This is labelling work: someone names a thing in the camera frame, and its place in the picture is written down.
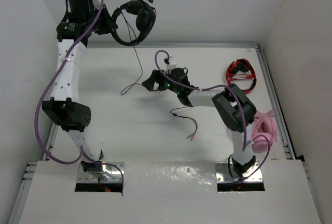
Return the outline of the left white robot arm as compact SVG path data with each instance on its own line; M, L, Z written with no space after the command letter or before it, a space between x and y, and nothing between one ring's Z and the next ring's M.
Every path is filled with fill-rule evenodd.
M82 59L92 33L107 34L108 12L103 0L66 0L66 12L57 26L58 68L48 100L41 108L74 142L82 156L84 172L105 172L102 151L93 143L88 128L91 109L80 103L78 87Z

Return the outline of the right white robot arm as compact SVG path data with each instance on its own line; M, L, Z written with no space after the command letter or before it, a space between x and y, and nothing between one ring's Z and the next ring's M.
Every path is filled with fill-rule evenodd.
M170 90L188 107L215 108L231 131L233 169L243 177L256 162L247 140L247 127L254 121L256 107L235 84L202 89L190 84L187 73L185 68L174 68L168 72L155 69L142 85L148 91L152 91L155 85L158 85L158 91Z

